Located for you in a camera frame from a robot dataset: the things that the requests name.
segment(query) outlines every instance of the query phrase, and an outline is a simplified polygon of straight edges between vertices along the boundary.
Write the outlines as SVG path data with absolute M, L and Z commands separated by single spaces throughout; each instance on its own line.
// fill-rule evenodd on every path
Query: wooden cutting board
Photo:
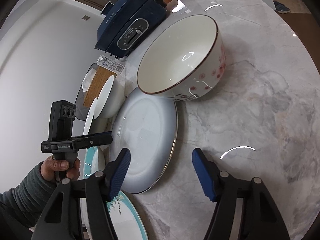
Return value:
M 104 84 L 112 75 L 115 77 L 117 76 L 116 73 L 99 66 L 96 74 L 93 77 L 89 90 L 84 97 L 83 105 L 85 107 L 91 106 L 93 100 L 99 96 Z

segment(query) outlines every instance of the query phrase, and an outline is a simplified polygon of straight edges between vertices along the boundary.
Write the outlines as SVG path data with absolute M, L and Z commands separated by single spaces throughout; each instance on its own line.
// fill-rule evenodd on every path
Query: navy blue appliance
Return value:
M 96 49 L 117 57 L 129 55 L 166 17 L 163 0 L 118 0 L 106 4 Z

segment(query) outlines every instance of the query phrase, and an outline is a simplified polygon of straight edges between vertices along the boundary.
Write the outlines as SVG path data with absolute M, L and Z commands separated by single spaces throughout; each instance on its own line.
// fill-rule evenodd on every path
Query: human hand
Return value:
M 42 177 L 47 180 L 54 182 L 54 172 L 55 171 L 66 171 L 69 168 L 68 161 L 60 161 L 53 159 L 52 156 L 48 157 L 41 165 L 41 175 Z M 67 171 L 67 178 L 72 180 L 77 180 L 80 176 L 80 160 L 77 158 L 73 168 Z

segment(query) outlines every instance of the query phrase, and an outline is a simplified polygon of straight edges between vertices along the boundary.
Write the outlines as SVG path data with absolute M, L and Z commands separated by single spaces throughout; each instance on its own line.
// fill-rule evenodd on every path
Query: white bowl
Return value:
M 99 94 L 93 118 L 113 117 L 120 109 L 124 100 L 123 87 L 115 79 L 115 76 L 109 77 Z
M 142 92 L 193 100 L 220 80 L 226 56 L 218 26 L 207 15 L 192 15 L 167 28 L 148 48 L 137 82 Z

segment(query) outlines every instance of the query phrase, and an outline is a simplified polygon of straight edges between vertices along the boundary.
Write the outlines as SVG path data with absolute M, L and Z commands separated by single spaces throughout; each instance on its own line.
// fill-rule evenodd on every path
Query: red floral pattern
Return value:
M 199 79 L 204 79 L 204 78 L 205 78 L 205 74 L 204 73 L 199 75 Z
M 226 52 L 223 44 L 221 44 L 220 49 L 221 49 L 221 56 L 219 57 L 220 66 L 219 66 L 219 74 L 217 75 L 217 78 L 220 78 L 222 76 L 227 65 Z
M 195 98 L 198 98 L 198 94 L 192 94 L 192 95 L 182 95 L 182 94 L 178 94 L 174 97 L 169 97 L 169 98 L 173 98 L 174 100 L 177 100 L 177 101 L 190 101 L 190 100 L 193 100 Z

